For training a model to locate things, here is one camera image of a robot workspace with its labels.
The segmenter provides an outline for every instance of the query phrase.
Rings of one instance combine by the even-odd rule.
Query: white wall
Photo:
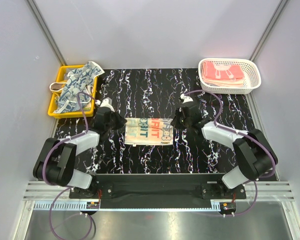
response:
[[[59,62],[24,0],[0,0],[0,240],[19,205],[54,120],[48,86]]]
[[[68,64],[195,68],[248,59],[279,0],[35,0]]]
[[[253,93],[300,213],[300,0],[290,1],[256,64],[262,84]]]

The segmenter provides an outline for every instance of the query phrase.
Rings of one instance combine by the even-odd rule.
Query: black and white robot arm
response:
[[[105,98],[97,108],[89,130],[79,137],[68,137],[68,141],[52,152],[45,169],[48,182],[62,187],[71,186],[86,190],[91,188],[93,176],[75,169],[76,156],[98,146],[100,141],[108,137],[111,130],[120,129],[125,123],[126,120],[114,110],[112,100]],[[45,141],[33,169],[35,178],[43,180],[46,157],[51,149],[62,140],[64,139],[48,138]]]
[[[226,189],[231,190],[245,182],[255,181],[273,166],[270,157],[244,135],[263,145],[270,152],[275,164],[278,163],[277,156],[260,130],[226,130],[231,128],[219,123],[215,125],[209,118],[203,119],[198,104],[191,97],[182,94],[180,98],[183,101],[181,107],[175,111],[171,125],[182,130],[192,129],[195,134],[234,150],[238,166],[222,177],[221,183]]]

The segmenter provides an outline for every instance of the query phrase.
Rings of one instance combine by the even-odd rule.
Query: cloth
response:
[[[90,90],[93,87],[95,78],[105,71],[95,62],[89,61],[81,68],[76,68],[67,74],[68,80],[62,89],[57,102],[57,109],[54,113],[62,114],[68,112],[77,112],[80,110],[77,102],[77,94],[85,92],[91,94]],[[90,103],[90,97],[81,94],[80,103],[82,107],[86,107]]]
[[[172,145],[170,118],[126,118],[124,143],[129,145]]]
[[[205,83],[220,87],[243,87],[245,74],[239,65],[222,65],[206,61],[202,67]]]

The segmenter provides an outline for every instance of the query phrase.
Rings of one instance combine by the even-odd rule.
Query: blue patterned towel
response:
[[[93,87],[95,77],[103,73],[105,73],[105,71],[94,61],[89,61],[83,67],[70,71],[67,75],[68,81],[66,82],[58,99],[57,110],[55,110],[54,113],[63,114],[80,111],[80,107],[77,102],[77,93],[89,93],[88,89]],[[90,101],[90,97],[83,94],[80,95],[80,103],[83,108]]]

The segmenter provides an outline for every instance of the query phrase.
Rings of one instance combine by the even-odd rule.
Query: towel label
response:
[[[172,145],[170,118],[126,118],[124,143],[130,145]]]

